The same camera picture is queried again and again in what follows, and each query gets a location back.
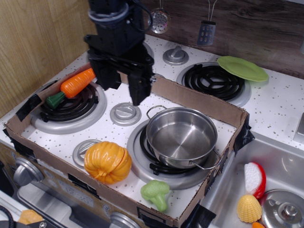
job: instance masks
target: metal sink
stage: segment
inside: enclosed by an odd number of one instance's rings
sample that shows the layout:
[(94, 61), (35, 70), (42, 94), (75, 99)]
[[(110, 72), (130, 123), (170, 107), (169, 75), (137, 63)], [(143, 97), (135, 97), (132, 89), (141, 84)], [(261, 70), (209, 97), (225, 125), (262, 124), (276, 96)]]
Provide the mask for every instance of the metal sink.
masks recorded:
[(266, 173), (266, 191), (283, 189), (304, 197), (304, 151), (252, 132), (255, 140), (228, 157), (201, 205), (216, 214), (209, 228), (251, 228), (241, 222), (237, 203), (245, 195), (244, 165), (259, 163)]

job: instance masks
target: green plate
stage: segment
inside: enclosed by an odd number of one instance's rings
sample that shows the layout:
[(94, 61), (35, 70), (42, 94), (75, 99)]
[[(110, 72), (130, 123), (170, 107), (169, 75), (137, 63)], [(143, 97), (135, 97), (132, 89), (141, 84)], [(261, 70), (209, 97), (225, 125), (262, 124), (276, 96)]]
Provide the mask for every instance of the green plate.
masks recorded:
[(229, 73), (243, 79), (263, 82), (268, 80), (268, 74), (254, 63), (242, 58), (222, 56), (218, 58), (218, 64)]

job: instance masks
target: slotted spatula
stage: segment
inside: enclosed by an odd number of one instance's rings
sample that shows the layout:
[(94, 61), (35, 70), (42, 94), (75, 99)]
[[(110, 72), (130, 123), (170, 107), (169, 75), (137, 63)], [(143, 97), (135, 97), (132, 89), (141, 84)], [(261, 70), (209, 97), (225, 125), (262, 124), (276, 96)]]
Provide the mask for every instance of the slotted spatula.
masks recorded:
[(203, 20), (200, 24), (197, 45), (212, 45), (213, 44), (216, 22), (211, 21), (211, 19), (212, 19), (212, 15), (213, 15), (214, 6), (217, 1), (218, 0), (215, 0), (215, 2), (213, 3), (212, 11), (210, 14), (210, 0), (208, 0), (208, 3), (209, 3), (208, 20)]

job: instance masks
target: green broccoli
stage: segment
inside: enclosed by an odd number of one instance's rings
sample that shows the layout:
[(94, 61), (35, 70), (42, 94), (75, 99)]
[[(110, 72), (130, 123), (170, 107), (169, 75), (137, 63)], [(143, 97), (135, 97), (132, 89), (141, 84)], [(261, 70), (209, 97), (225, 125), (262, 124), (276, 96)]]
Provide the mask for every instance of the green broccoli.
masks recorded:
[(152, 201), (158, 211), (162, 212), (167, 209), (165, 195), (169, 190), (170, 187), (166, 182), (152, 180), (141, 188), (141, 195), (145, 200)]

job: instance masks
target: cardboard tray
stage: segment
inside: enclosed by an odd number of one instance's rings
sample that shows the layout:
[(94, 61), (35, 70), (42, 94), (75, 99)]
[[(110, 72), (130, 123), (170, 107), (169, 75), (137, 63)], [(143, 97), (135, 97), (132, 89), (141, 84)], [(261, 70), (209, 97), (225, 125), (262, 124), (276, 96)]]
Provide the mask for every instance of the cardboard tray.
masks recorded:
[[(79, 180), (96, 189), (96, 192), (101, 199), (106, 200), (110, 204), (115, 205), (128, 214), (132, 214), (133, 216), (136, 216), (140, 219), (151, 219), (152, 221), (164, 224), (165, 227), (181, 227), (197, 203), (199, 203), (199, 201), (204, 198), (217, 173), (222, 169), (227, 155), (233, 149), (237, 136), (245, 127), (245, 121), (247, 117), (249, 117), (248, 113), (244, 109), (231, 105), (216, 97), (194, 91), (165, 78), (157, 77), (157, 81), (152, 86), (152, 92), (156, 95), (167, 98), (172, 102), (180, 104), (182, 106), (196, 109), (207, 116), (230, 124), (236, 128), (235, 133), (231, 137), (225, 150), (222, 152), (221, 156), (223, 157), (223, 160), (220, 164), (220, 167), (216, 167), (210, 170), (208, 177), (203, 181), (189, 205), (185, 207), (186, 209), (184, 210), (183, 214), (179, 218), (171, 218), (154, 209), (148, 208), (141, 203), (136, 202), (133, 199), (130, 199), (123, 194), (109, 188), (108, 186), (98, 182), (83, 171), (75, 168), (73, 165), (54, 156), (48, 150), (21, 136), (21, 133), (30, 125), (29, 113), (32, 112), (35, 108), (42, 105), (48, 96), (58, 93), (60, 91), (60, 85), (62, 82), (88, 68), (90, 68), (89, 63), (80, 67), (75, 72), (67, 75), (66, 77), (60, 79), (51, 87), (31, 97), (20, 109), (20, 111), (18, 111), (16, 115), (14, 115), (6, 124), (6, 130), (9, 136), (19, 145), (21, 144), (31, 149), (37, 160), (45, 162), (55, 170), (59, 170), (60, 172), (64, 173), (66, 176), (68, 174), (71, 174), (77, 177)], [(121, 74), (121, 78), (124, 83), (127, 83), (126, 75)]]

